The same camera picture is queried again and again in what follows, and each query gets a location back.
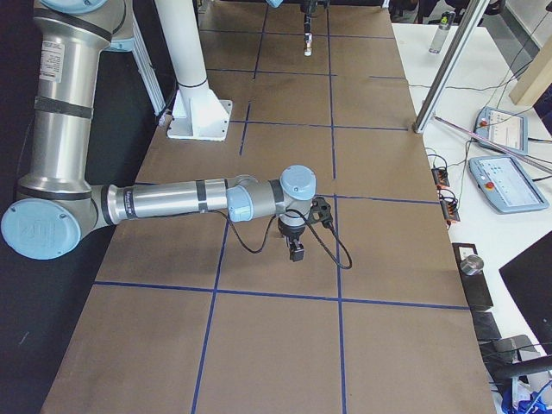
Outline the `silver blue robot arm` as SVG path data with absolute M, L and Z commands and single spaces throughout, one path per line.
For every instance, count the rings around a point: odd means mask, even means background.
M 164 185 L 89 185 L 85 165 L 100 54 L 133 36 L 130 1 L 38 1 L 41 67 L 34 100 L 29 172 L 3 214 L 3 239 L 18 254 L 51 260 L 75 249 L 92 231 L 124 220 L 224 213 L 230 224 L 266 216 L 302 260 L 316 177 L 287 167 L 278 179 L 249 175 Z
M 302 35 L 312 32 L 313 20 L 324 13 L 330 1 L 267 1 L 270 33 Z

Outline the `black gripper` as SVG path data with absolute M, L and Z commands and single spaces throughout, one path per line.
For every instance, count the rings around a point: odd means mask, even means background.
M 300 236 L 304 233 L 304 225 L 291 226 L 284 222 L 278 222 L 278 229 L 288 244 L 290 260 L 293 262 L 303 260 L 304 246 L 300 242 Z
M 300 4 L 300 10 L 304 13 L 304 33 L 306 35 L 311 33 L 311 15 L 313 15 L 318 7 L 327 9 L 329 7 L 330 0 L 304 0 Z

